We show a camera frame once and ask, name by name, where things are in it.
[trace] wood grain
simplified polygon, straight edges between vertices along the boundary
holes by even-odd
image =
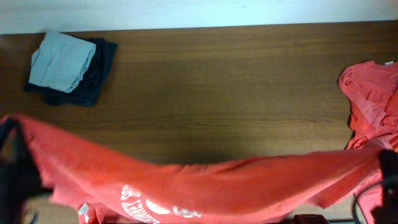
[[[0,114],[159,164],[343,149],[351,131],[341,72],[398,58],[398,22],[71,34],[119,44],[99,103],[53,107],[23,92],[44,35],[2,35]],[[347,218],[348,207],[338,211]]]

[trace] wooden table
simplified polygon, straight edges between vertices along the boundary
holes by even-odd
[[[343,149],[351,130],[338,77],[398,59],[395,21],[71,34],[119,44],[98,104],[47,106],[23,92],[44,35],[0,35],[0,114],[28,114],[159,164]],[[349,202],[326,211],[347,218]]]

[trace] folded gray cloth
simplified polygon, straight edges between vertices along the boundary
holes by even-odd
[[[29,83],[71,92],[83,79],[95,48],[95,44],[69,35],[46,33],[32,55]]]

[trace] red fabric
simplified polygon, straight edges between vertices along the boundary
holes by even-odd
[[[88,223],[267,223],[308,202],[328,207],[379,168],[379,149],[158,166],[24,116],[20,121],[52,200]],[[80,215],[85,223],[85,215]]]
[[[339,86],[351,101],[350,128],[354,137],[347,149],[362,149],[368,140],[377,139],[382,147],[396,149],[398,143],[398,63],[376,65],[373,61],[348,67]],[[363,187],[381,180],[381,173],[366,179]],[[374,223],[370,211],[381,205],[382,190],[363,195],[359,204],[368,223]]]

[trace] white wall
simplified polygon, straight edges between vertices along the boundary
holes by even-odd
[[[393,0],[0,0],[0,34],[397,18]]]

